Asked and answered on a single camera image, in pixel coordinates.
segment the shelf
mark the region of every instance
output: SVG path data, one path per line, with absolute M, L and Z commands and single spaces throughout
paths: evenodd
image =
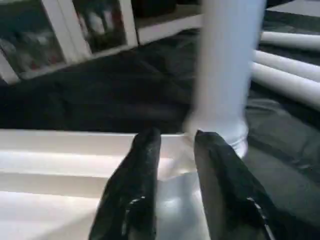
M 178 5 L 173 13 L 136 20 L 141 44 L 174 35 L 184 29 L 199 28 L 201 25 L 199 5 Z

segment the white panel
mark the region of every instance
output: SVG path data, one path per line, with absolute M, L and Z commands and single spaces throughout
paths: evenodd
M 10 64 L 7 62 L 7 59 L 2 54 L 0 50 L 0 76 L 5 80 L 8 84 L 13 84 L 19 81 L 19 77 L 12 69 Z
M 138 29 L 141 44 L 172 36 L 182 30 L 202 27 L 202 15 L 189 16 Z
M 268 10 L 320 17 L 320 1 L 295 0 L 286 4 L 271 7 Z
M 75 49 L 79 54 L 79 59 L 89 58 L 91 54 L 90 47 L 84 38 L 79 24 L 78 16 L 72 0 L 57 0 L 64 16 L 65 24 L 71 35 Z
M 76 62 L 78 55 L 68 31 L 58 0 L 42 0 L 42 5 L 51 23 L 67 63 Z
M 135 47 L 138 45 L 138 41 L 131 1 L 119 0 L 119 3 L 121 7 L 126 42 L 129 46 Z

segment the white pole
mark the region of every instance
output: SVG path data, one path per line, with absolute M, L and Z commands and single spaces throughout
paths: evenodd
M 253 80 L 269 89 L 320 111 L 320 83 L 253 63 Z
M 217 132 L 240 157 L 247 152 L 244 107 L 265 0 L 204 0 L 195 109 L 186 124 Z
M 320 35 L 264 31 L 260 42 L 279 47 L 320 51 Z
M 320 83 L 320 66 L 263 51 L 254 52 L 254 62 Z

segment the white bar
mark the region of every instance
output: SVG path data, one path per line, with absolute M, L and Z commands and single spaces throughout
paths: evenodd
M 65 61 L 67 63 L 76 62 L 78 60 L 78 54 L 66 26 L 58 0 L 41 1 L 48 20 L 51 23 L 53 32 L 60 44 Z
M 0 76 L 4 81 L 8 84 L 14 84 L 19 82 L 19 77 L 12 69 L 10 64 L 8 63 L 7 59 L 3 55 L 2 51 L 0 50 Z
M 252 67 L 255 82 L 320 111 L 320 83 L 258 63 Z
M 201 28 L 203 26 L 202 17 L 202 14 L 198 14 L 182 19 L 141 27 L 138 29 L 140 43 L 147 44 L 152 41 L 172 36 L 185 29 Z
M 240 157 L 247 151 L 244 118 L 264 0 L 205 0 L 195 110 L 187 129 L 219 133 Z
M 57 1 L 60 5 L 60 9 L 62 11 L 63 18 L 68 28 L 69 34 L 71 35 L 71 39 L 74 44 L 74 47 L 78 52 L 78 59 L 84 60 L 84 59 L 90 58 L 92 55 L 91 49 L 82 33 L 81 26 L 78 21 L 76 9 L 72 0 L 57 0 Z
M 138 45 L 138 40 L 137 40 L 136 25 L 135 25 L 135 19 L 134 19 L 131 1 L 119 0 L 119 4 L 121 8 L 121 13 L 122 13 L 126 43 L 131 47 L 135 47 Z
M 320 66 L 317 65 L 257 50 L 254 62 L 320 83 Z
M 264 31 L 261 35 L 260 43 L 272 44 L 279 47 L 320 51 L 320 35 Z

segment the white frame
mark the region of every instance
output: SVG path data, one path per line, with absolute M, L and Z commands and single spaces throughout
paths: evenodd
M 74 42 L 71 39 L 64 15 L 59 5 L 59 0 L 41 0 L 49 24 L 60 45 L 65 63 L 74 63 L 79 59 Z

